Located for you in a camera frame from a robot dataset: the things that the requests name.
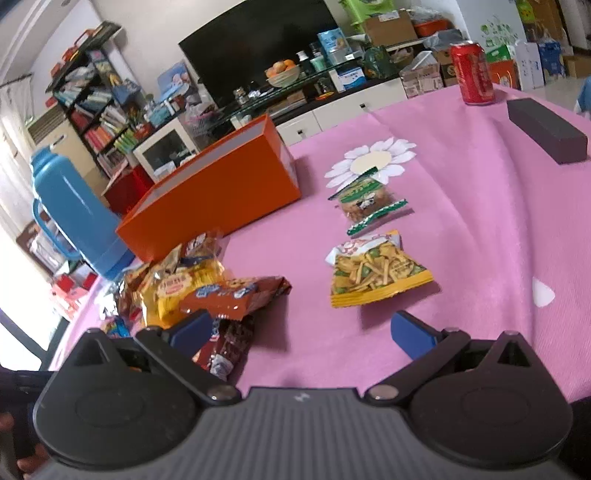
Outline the blue thermos jug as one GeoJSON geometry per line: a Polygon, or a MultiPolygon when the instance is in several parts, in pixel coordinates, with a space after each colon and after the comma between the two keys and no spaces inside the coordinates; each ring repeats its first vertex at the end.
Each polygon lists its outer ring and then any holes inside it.
{"type": "Polygon", "coordinates": [[[120,218],[94,194],[71,161],[45,146],[31,157],[35,222],[68,261],[85,261],[114,281],[134,260],[116,232],[120,218]]]}

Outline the blue cookie snack pack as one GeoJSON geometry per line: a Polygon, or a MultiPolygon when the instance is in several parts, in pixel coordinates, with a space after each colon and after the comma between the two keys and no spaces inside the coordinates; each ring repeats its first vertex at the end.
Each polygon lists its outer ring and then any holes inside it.
{"type": "Polygon", "coordinates": [[[107,317],[101,324],[101,331],[109,338],[129,338],[131,332],[125,320],[120,316],[107,317]]]}

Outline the yellow orange snack bag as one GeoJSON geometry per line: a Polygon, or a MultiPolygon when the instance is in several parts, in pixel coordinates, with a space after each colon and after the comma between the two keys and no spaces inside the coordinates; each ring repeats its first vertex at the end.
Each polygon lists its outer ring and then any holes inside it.
{"type": "Polygon", "coordinates": [[[187,310],[180,303],[202,286],[224,279],[215,240],[179,244],[151,266],[135,292],[141,310],[141,325],[170,328],[183,320],[187,310]]]}

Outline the white tv cabinet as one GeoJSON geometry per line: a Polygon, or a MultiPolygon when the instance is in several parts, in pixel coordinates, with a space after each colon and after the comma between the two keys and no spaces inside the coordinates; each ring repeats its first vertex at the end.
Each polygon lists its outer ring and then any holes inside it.
{"type": "Polygon", "coordinates": [[[365,88],[312,109],[276,127],[287,146],[332,129],[342,122],[407,99],[400,78],[365,88]]]}

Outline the white air conditioner unit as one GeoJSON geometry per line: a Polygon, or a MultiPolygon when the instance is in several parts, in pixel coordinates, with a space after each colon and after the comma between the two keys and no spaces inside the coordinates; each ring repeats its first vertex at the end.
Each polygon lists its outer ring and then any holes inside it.
{"type": "Polygon", "coordinates": [[[99,194],[106,186],[106,177],[59,105],[54,105],[32,120],[27,125],[27,131],[36,148],[57,142],[54,150],[72,162],[95,193],[99,194]]]}

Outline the white microwave oven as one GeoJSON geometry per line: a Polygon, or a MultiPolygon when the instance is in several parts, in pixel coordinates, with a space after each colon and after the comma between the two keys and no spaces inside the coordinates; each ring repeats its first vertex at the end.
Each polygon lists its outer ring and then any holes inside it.
{"type": "Polygon", "coordinates": [[[198,148],[179,118],[158,127],[132,151],[154,183],[197,155],[198,148]]]}

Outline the fruit bowl with oranges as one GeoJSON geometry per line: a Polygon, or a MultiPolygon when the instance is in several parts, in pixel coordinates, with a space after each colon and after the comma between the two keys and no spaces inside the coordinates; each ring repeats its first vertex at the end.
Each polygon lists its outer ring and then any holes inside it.
{"type": "Polygon", "coordinates": [[[274,88],[284,88],[294,84],[300,78],[301,67],[293,60],[277,61],[266,69],[266,81],[274,88]]]}

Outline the orange cardboard box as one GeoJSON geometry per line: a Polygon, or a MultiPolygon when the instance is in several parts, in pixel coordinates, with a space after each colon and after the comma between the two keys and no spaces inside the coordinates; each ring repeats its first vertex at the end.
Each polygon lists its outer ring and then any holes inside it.
{"type": "Polygon", "coordinates": [[[156,182],[116,233],[137,258],[160,260],[201,233],[235,232],[300,198],[294,157],[263,115],[156,182]]]}

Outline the bookshelf with books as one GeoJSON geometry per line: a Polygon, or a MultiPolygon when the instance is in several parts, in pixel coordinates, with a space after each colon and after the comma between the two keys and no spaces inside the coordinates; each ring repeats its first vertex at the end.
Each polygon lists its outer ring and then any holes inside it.
{"type": "Polygon", "coordinates": [[[108,178],[129,159],[143,123],[140,87],[117,73],[105,50],[120,30],[104,21],[83,31],[51,70],[46,89],[108,178]]]}

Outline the dark grey rectangular box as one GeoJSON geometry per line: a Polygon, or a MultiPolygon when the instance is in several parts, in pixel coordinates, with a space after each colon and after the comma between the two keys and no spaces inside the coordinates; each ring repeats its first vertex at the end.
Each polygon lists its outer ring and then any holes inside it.
{"type": "Polygon", "coordinates": [[[588,137],[531,98],[507,101],[509,119],[557,164],[580,163],[588,157],[588,137]]]}

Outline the green clear cookie pack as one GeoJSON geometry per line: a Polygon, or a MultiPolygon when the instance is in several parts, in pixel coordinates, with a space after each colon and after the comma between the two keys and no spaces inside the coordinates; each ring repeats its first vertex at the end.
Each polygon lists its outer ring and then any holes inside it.
{"type": "Polygon", "coordinates": [[[346,230],[349,237],[358,236],[408,205],[407,199],[396,199],[377,175],[377,168],[370,168],[329,198],[329,201],[338,203],[342,213],[352,222],[346,230]]]}

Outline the brown chocolate cookie pack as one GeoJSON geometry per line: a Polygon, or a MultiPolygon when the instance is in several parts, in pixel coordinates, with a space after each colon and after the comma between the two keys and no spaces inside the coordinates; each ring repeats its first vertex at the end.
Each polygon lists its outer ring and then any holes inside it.
{"type": "Polygon", "coordinates": [[[282,276],[238,278],[199,287],[178,306],[184,313],[204,310],[213,319],[242,321],[290,290],[282,276]]]}

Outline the black television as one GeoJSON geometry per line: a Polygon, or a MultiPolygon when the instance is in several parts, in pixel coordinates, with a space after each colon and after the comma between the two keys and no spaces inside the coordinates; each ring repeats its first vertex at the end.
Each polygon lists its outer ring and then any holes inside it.
{"type": "Polygon", "coordinates": [[[179,42],[214,103],[235,102],[233,91],[266,84],[266,70],[297,60],[318,34],[338,27],[324,1],[243,1],[179,42]]]}

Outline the pink tablecloth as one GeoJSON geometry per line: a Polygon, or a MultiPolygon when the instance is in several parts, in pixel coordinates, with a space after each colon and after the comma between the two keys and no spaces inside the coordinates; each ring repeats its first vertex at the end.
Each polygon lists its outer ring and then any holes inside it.
{"type": "Polygon", "coordinates": [[[263,311],[245,365],[253,386],[356,387],[404,367],[390,321],[407,310],[474,338],[518,331],[570,400],[590,393],[590,165],[556,163],[509,119],[502,89],[485,107],[446,88],[363,115],[293,148],[301,200],[233,233],[223,265],[280,275],[290,294],[263,311]],[[329,202],[328,172],[363,145],[406,139],[415,158],[392,180],[409,207],[388,223],[431,284],[335,309],[325,256],[348,222],[329,202]]]}

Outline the yellow green chips bag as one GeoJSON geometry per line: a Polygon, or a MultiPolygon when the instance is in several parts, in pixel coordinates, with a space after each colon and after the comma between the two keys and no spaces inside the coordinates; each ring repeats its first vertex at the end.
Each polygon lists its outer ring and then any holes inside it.
{"type": "Polygon", "coordinates": [[[398,230],[365,235],[332,248],[331,305],[362,306],[430,284],[432,272],[402,248],[398,230]]]}

